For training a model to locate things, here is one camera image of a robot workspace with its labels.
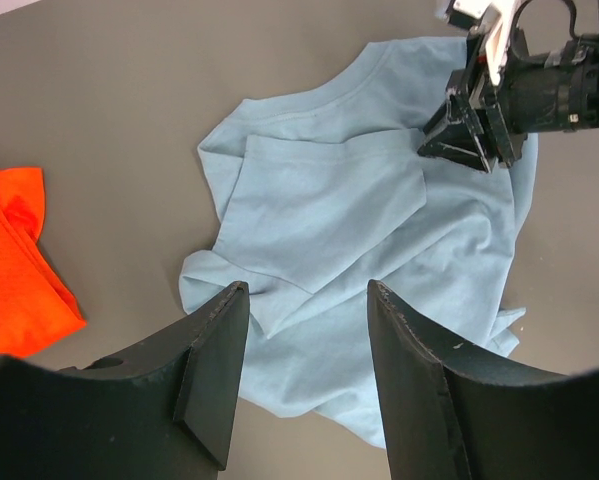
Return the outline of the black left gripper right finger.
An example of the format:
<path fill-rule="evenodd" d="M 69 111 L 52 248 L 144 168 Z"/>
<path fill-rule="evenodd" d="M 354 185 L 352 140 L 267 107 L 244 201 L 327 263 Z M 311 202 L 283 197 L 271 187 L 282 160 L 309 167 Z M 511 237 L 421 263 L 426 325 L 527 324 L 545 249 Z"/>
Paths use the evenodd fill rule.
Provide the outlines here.
<path fill-rule="evenodd" d="M 367 289 L 395 479 L 599 479 L 599 368 L 560 375 L 496 355 Z"/>

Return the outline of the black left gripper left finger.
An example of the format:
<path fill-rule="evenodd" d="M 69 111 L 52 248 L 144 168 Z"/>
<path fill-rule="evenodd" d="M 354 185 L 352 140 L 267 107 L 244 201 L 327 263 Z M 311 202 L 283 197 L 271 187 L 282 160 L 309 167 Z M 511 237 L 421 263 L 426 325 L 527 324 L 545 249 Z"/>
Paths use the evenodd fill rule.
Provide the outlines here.
<path fill-rule="evenodd" d="M 0 479 L 216 478 L 248 321 L 248 286 L 235 282 L 83 369 L 0 355 Z"/>

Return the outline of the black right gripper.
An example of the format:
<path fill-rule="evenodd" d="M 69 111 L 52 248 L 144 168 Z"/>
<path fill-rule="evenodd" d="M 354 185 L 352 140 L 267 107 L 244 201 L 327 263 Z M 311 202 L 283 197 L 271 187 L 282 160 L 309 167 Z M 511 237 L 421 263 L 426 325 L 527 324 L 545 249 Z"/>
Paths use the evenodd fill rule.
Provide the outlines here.
<path fill-rule="evenodd" d="M 491 173 L 512 166 L 534 133 L 599 129 L 599 35 L 570 39 L 562 49 L 531 56 L 513 30 L 512 58 L 494 86 L 481 48 L 466 39 L 465 67 L 452 72 L 446 99 L 424 126 L 417 153 Z"/>

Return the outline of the blue grey t shirt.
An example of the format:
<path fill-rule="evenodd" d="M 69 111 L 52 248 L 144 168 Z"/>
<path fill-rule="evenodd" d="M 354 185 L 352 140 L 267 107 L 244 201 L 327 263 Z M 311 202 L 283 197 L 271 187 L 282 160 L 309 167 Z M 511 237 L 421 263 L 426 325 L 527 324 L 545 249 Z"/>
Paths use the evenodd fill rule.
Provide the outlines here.
<path fill-rule="evenodd" d="M 193 312 L 248 284 L 244 399 L 280 417 L 314 411 L 383 447 L 370 280 L 496 354 L 517 346 L 521 311 L 501 303 L 537 140 L 490 173 L 417 152 L 465 59 L 456 37 L 371 43 L 318 88 L 242 102 L 199 144 L 220 228 L 185 259 L 179 292 Z"/>

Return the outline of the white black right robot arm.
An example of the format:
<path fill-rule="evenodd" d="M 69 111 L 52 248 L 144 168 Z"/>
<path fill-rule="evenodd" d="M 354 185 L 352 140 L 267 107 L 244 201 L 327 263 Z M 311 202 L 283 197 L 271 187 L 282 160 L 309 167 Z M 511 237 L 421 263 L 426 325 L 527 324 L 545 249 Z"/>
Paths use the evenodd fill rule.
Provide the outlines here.
<path fill-rule="evenodd" d="M 529 135 L 599 129 L 599 31 L 569 32 L 551 52 L 528 51 L 526 1 L 449 1 L 450 25 L 467 31 L 464 68 L 425 125 L 418 153 L 490 172 L 512 166 Z"/>

